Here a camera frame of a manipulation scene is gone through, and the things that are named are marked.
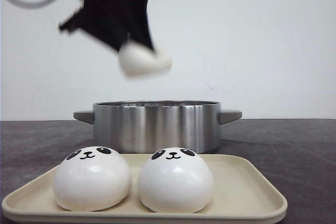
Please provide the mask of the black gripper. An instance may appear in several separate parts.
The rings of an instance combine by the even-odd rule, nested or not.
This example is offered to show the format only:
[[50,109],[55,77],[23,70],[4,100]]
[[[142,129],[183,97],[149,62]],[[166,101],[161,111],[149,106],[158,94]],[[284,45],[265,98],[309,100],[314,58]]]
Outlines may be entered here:
[[82,0],[83,6],[59,30],[82,29],[119,52],[128,38],[156,52],[150,35],[148,0]]

